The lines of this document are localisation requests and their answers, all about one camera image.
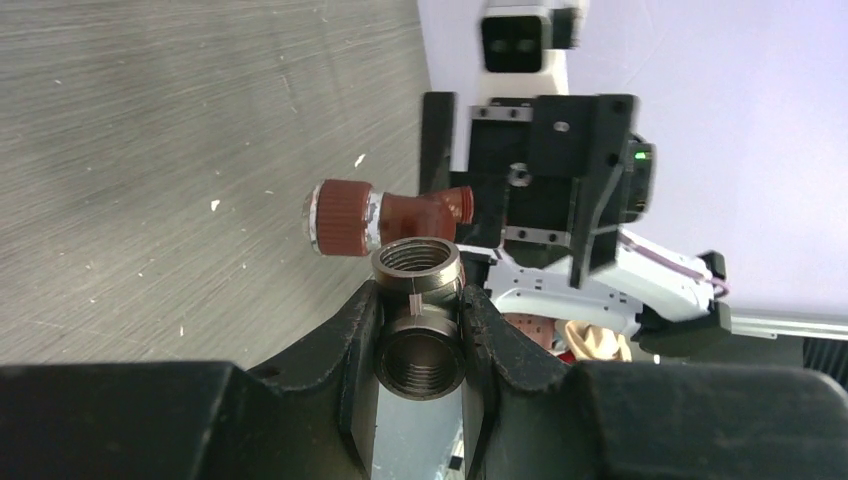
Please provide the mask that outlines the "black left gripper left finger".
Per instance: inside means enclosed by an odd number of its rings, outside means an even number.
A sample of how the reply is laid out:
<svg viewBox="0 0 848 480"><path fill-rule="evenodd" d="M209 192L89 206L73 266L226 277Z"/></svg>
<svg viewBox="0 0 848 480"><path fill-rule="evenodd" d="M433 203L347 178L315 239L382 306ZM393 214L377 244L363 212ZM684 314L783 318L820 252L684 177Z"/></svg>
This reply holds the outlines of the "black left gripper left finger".
<svg viewBox="0 0 848 480"><path fill-rule="evenodd" d="M5 479L367 479L378 383L373 282L258 366L1 370Z"/></svg>

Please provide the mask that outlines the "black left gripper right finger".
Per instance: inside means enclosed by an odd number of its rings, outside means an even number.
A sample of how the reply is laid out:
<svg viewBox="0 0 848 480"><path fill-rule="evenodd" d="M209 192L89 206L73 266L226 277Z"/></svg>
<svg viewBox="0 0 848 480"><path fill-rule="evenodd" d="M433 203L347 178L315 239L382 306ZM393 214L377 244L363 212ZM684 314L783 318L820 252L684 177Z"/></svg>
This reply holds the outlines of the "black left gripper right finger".
<svg viewBox="0 0 848 480"><path fill-rule="evenodd" d="M465 288L470 479L843 479L847 395L792 368L569 366Z"/></svg>

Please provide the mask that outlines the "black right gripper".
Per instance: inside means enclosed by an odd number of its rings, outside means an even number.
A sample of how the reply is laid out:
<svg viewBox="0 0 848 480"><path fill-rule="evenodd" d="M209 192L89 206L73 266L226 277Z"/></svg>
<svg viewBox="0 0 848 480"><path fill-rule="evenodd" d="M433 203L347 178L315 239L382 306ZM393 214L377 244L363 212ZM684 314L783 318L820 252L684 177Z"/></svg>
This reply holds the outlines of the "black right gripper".
<svg viewBox="0 0 848 480"><path fill-rule="evenodd" d="M418 193L450 186L455 92L421 102ZM629 94L495 98L473 106L467 167L451 175L471 188L474 213L459 244L494 248L506 239L565 244L571 234L571 287L615 262L618 224L640 217L634 190Z"/></svg>

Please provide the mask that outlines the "steel tee pipe fitting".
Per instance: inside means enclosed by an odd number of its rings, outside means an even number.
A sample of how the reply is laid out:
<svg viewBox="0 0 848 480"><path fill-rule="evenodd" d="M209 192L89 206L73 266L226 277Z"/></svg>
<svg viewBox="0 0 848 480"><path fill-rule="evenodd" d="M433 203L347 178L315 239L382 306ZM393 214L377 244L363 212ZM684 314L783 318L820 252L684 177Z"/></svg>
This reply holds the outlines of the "steel tee pipe fitting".
<svg viewBox="0 0 848 480"><path fill-rule="evenodd" d="M406 238L381 247L371 263L383 315L374 354L378 379L408 400L453 392L465 375L459 250L441 238Z"/></svg>

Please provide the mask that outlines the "brown water faucet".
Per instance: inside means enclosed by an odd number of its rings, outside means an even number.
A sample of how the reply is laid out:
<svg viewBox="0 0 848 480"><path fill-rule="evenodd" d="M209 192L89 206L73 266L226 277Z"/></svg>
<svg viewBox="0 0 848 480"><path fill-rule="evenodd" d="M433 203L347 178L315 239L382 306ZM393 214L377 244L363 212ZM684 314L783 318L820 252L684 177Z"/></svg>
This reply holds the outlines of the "brown water faucet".
<svg viewBox="0 0 848 480"><path fill-rule="evenodd" d="M469 187L420 196L375 189L367 182L326 179L306 196L304 232L324 256L361 257L394 241L412 237L455 239L457 227L472 222Z"/></svg>

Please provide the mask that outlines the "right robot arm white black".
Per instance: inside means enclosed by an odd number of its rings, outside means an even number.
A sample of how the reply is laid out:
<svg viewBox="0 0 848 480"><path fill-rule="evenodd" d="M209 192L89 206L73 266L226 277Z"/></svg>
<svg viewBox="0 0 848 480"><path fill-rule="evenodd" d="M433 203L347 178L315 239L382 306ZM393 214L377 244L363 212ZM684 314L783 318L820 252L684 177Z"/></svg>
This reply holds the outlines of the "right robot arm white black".
<svg viewBox="0 0 848 480"><path fill-rule="evenodd" d="M626 230L650 202L655 149L632 95L495 98L470 110L453 170L452 92L421 104L418 189L467 187L456 242L471 283L504 313L579 320L646 352L686 357L730 332L722 254L687 256Z"/></svg>

